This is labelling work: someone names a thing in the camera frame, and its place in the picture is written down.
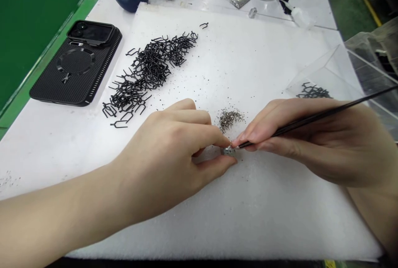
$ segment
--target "camera module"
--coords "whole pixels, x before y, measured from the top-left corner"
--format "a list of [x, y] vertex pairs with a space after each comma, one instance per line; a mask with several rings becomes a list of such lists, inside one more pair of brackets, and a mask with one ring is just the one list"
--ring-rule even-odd
[[74, 30], [71, 32], [70, 34], [72, 37], [81, 37], [83, 35], [83, 32], [79, 31], [79, 30]]
[[78, 23], [78, 24], [76, 25], [76, 28], [77, 28], [78, 30], [85, 30], [85, 29], [87, 29], [87, 25], [86, 25], [85, 23]]

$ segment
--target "left hand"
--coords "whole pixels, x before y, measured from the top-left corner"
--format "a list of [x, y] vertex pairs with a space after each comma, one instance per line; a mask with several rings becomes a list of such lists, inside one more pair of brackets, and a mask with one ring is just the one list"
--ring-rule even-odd
[[108, 166], [123, 171], [126, 211], [134, 223], [157, 216], [196, 194], [236, 164], [219, 155], [200, 164], [192, 162], [210, 145], [231, 144], [207, 111], [196, 110], [191, 99], [151, 114], [121, 154]]

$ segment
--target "pile of black metal parts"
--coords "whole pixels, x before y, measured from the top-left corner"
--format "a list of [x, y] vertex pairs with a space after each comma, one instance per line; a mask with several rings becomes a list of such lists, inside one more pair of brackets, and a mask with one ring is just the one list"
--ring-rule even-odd
[[333, 98], [329, 95], [329, 91], [316, 85], [308, 85], [309, 82], [302, 84], [303, 91], [296, 95], [298, 98]]
[[127, 128], [127, 123], [133, 114], [140, 109], [146, 109], [146, 101], [152, 96], [145, 97], [148, 90], [155, 90], [163, 86], [167, 76], [171, 74], [169, 64], [174, 68], [180, 67], [185, 61], [185, 55], [193, 48], [198, 34], [191, 32], [171, 39], [159, 37], [152, 39], [143, 51], [132, 49], [126, 55], [136, 59], [128, 71], [118, 75], [119, 80], [112, 82], [110, 87], [116, 93], [111, 95], [109, 102], [103, 103], [102, 112], [108, 117], [117, 116], [118, 112], [124, 115], [120, 120], [111, 124], [115, 128]]

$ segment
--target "right hand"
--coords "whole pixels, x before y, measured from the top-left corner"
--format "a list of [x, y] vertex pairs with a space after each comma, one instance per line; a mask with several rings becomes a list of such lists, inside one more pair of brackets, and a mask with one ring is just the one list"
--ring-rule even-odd
[[396, 190], [397, 146], [376, 114], [365, 105], [271, 138], [280, 127], [345, 103], [324, 98], [273, 100], [233, 141], [233, 147], [250, 141], [256, 145], [247, 150], [292, 158], [327, 181], [347, 187], [381, 186]]

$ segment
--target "tweezers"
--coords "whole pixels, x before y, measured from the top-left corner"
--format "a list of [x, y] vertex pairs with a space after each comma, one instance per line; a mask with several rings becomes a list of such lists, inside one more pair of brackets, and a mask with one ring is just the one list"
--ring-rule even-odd
[[[343, 110], [346, 110], [346, 109], [348, 109], [348, 108], [350, 108], [350, 107], [352, 107], [352, 106], [354, 106], [354, 105], [360, 104], [360, 103], [362, 103], [362, 102], [364, 102], [364, 101], [367, 101], [367, 100], [369, 100], [369, 99], [375, 98], [375, 97], [377, 97], [377, 96], [380, 96], [380, 95], [385, 94], [385, 93], [387, 93], [387, 92], [393, 91], [393, 90], [395, 90], [395, 89], [398, 89], [398, 85], [396, 85], [396, 86], [394, 86], [394, 87], [391, 87], [391, 88], [387, 88], [387, 89], [382, 90], [382, 91], [380, 91], [380, 92], [377, 92], [377, 93], [374, 93], [374, 94], [371, 94], [371, 95], [362, 97], [362, 98], [360, 98], [360, 99], [358, 99], [358, 100], [349, 102], [349, 103], [344, 104], [344, 105], [342, 105], [342, 106], [338, 106], [337, 108], [330, 109], [330, 110], [326, 110], [326, 111], [322, 111], [322, 112], [320, 112], [320, 113], [316, 113], [316, 114], [314, 114], [314, 115], [305, 117], [305, 118], [303, 118], [303, 119], [301, 119], [301, 120], [292, 122], [292, 123], [290, 123], [289, 125], [286, 125], [285, 127], [279, 128], [271, 137], [273, 138], [273, 137], [276, 137], [276, 136], [279, 136], [279, 135], [283, 135], [284, 133], [287, 133], [287, 132], [289, 132], [289, 131], [292, 131], [293, 129], [302, 127], [302, 126], [304, 126], [304, 125], [307, 125], [307, 124], [313, 123], [313, 122], [315, 122], [315, 121], [318, 121], [318, 120], [320, 120], [320, 119], [326, 118], [326, 117], [328, 117], [328, 116], [334, 115], [335, 113], [339, 113], [339, 112], [341, 112], [341, 111], [343, 111]], [[254, 145], [254, 144], [251, 143], [251, 142], [245, 142], [245, 143], [240, 144], [239, 146], [237, 146], [237, 147], [235, 147], [235, 148], [232, 148], [232, 149], [233, 149], [233, 150], [240, 150], [240, 149], [249, 147], [249, 146], [251, 146], [251, 145]]]

